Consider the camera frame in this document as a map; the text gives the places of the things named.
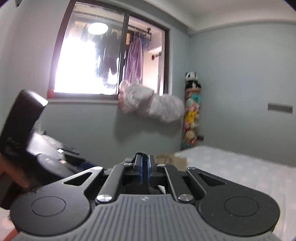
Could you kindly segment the person's left hand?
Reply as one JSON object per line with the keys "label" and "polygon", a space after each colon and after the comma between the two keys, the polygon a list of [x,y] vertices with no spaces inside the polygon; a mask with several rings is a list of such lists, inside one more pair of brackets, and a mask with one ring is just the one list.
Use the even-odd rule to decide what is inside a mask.
{"label": "person's left hand", "polygon": [[1,155],[1,174],[3,173],[7,174],[14,182],[23,188],[28,188],[30,185],[29,179],[24,171]]}

